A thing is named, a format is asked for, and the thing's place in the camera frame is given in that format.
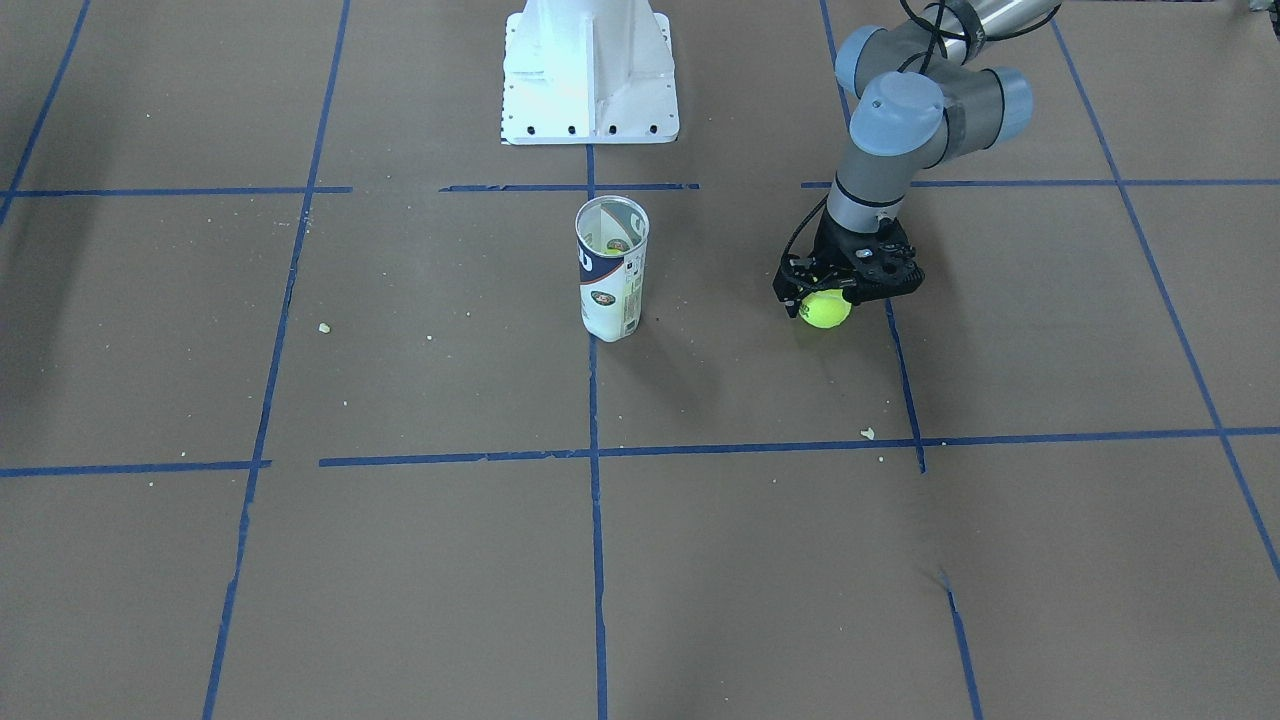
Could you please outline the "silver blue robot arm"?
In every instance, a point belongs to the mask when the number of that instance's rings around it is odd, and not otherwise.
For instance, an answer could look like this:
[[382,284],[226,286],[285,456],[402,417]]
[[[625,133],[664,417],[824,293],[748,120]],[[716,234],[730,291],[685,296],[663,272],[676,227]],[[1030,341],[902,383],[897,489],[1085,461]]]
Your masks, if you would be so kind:
[[835,59],[854,97],[849,143],[824,200],[812,251],[786,252],[774,291],[791,313],[833,292],[860,305],[911,293],[925,275],[899,220],[915,176],[1019,136],[1034,94],[1016,69],[977,69],[989,46],[1053,18],[1056,1],[933,1],[892,28],[864,26]]

